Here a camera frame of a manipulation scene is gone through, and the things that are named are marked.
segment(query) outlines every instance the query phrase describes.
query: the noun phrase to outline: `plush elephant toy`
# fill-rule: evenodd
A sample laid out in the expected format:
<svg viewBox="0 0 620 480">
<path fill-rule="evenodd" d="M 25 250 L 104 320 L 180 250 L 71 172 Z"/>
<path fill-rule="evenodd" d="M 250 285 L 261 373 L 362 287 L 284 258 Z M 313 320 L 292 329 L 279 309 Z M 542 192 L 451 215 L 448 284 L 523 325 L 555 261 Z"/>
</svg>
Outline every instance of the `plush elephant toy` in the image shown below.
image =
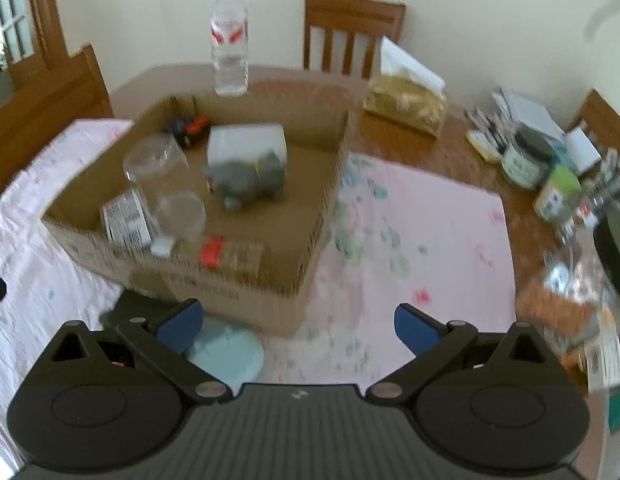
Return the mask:
<svg viewBox="0 0 620 480">
<path fill-rule="evenodd" d="M 256 163 L 243 160 L 229 160 L 223 164 L 203 168 L 207 188 L 219 195 L 228 210 L 238 210 L 269 196 L 283 200 L 285 166 L 274 151 L 260 158 Z"/>
</svg>

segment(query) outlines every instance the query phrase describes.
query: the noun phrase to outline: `plastic water bottle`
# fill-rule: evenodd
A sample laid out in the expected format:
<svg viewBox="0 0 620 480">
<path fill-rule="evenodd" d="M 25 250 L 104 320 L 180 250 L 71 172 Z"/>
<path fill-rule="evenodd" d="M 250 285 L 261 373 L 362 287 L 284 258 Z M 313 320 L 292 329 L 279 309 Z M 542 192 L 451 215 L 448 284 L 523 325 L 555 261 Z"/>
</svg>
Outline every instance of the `plastic water bottle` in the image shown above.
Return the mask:
<svg viewBox="0 0 620 480">
<path fill-rule="evenodd" d="M 248 11 L 243 0 L 216 0 L 211 32 L 216 93 L 245 94 L 248 91 Z"/>
</svg>

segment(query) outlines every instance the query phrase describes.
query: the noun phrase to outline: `wooden table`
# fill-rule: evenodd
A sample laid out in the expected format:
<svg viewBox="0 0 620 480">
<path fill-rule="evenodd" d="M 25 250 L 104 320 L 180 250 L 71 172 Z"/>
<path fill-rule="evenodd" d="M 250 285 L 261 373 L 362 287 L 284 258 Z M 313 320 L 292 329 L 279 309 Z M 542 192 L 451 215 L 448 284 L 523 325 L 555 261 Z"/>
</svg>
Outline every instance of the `wooden table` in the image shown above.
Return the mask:
<svg viewBox="0 0 620 480">
<path fill-rule="evenodd" d="M 212 85 L 211 65 L 162 65 L 133 78 L 112 92 L 110 99 L 115 117 L 133 119 L 165 96 L 199 92 Z M 356 77 L 264 66 L 250 67 L 250 92 L 297 95 L 300 99 L 317 104 L 361 110 L 366 89 L 367 82 Z M 552 229 L 534 213 L 532 201 L 535 194 L 507 182 L 499 166 L 483 162 L 465 139 L 468 129 L 465 120 L 449 116 L 441 137 L 435 139 L 361 112 L 359 129 L 360 135 L 353 151 L 414 166 L 486 189 L 501 197 L 517 288 L 541 269 L 542 251 L 554 251 L 557 247 Z M 605 447 L 607 396 L 590 396 L 587 403 L 590 409 L 590 430 L 575 466 L 584 478 L 595 480 L 600 476 L 602 450 Z"/>
</svg>

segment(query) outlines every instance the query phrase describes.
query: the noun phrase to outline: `cardboard box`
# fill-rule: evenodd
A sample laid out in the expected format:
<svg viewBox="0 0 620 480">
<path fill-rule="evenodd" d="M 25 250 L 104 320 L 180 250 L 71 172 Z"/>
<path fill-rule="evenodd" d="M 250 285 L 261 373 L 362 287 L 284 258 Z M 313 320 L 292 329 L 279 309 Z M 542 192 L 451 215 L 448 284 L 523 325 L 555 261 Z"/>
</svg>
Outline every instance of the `cardboard box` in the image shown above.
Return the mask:
<svg viewBox="0 0 620 480">
<path fill-rule="evenodd" d="M 377 75 L 367 89 L 366 111 L 435 137 L 441 135 L 447 113 L 445 96 L 398 75 Z"/>
<path fill-rule="evenodd" d="M 207 211 L 206 235 L 264 242 L 270 253 L 269 282 L 238 283 L 199 266 L 200 246 L 180 242 L 169 260 L 149 250 L 110 243 L 100 221 L 101 205 L 129 186 L 123 158 L 143 136 L 160 132 L 180 114 L 205 114 L 213 124 L 281 123 L 288 149 L 285 200 L 226 211 L 210 195 L 201 170 L 205 145 L 186 152 L 195 187 Z M 75 177 L 42 221 L 87 269 L 129 288 L 168 299 L 197 298 L 208 312 L 266 332 L 293 335 L 303 320 L 305 297 L 323 248 L 357 115 L 299 100 L 216 94 L 167 98 L 150 108 L 91 166 Z"/>
</svg>

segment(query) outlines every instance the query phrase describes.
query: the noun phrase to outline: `ribbed gray surface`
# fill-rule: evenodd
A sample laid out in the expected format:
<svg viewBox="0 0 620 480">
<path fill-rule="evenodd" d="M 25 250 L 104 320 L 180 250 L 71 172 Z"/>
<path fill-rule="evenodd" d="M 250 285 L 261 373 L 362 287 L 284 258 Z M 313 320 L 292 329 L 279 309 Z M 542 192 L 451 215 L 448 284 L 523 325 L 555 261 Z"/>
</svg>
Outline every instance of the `ribbed gray surface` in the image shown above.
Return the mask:
<svg viewBox="0 0 620 480">
<path fill-rule="evenodd" d="M 401 410 L 372 406 L 352 386 L 261 385 L 246 386 L 229 404 L 197 408 L 169 446 L 125 470 L 73 476 L 30 467 L 16 478 L 497 480 L 446 462 Z M 580 477 L 564 469 L 536 478 Z"/>
</svg>

